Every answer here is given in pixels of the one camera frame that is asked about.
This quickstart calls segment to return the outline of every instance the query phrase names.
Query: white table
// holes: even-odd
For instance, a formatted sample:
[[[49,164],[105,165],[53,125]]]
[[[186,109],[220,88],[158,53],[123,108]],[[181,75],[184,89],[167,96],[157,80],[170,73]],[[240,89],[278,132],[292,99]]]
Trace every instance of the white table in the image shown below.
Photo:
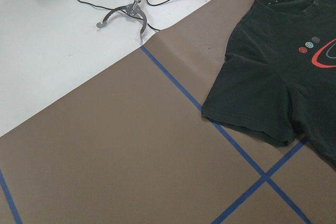
[[[133,0],[83,0],[111,8]],[[153,3],[163,0],[150,0]],[[149,23],[172,26],[210,0],[141,3]],[[137,20],[76,0],[0,0],[0,136],[141,46]],[[147,41],[155,32],[146,29]]]

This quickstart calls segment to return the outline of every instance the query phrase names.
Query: black t-shirt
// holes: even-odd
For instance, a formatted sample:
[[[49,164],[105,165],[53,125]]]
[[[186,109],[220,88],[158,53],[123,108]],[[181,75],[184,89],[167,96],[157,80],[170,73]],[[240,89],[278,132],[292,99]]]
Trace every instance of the black t-shirt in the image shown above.
[[[336,0],[255,0],[202,114],[278,146],[305,132],[336,165]]]

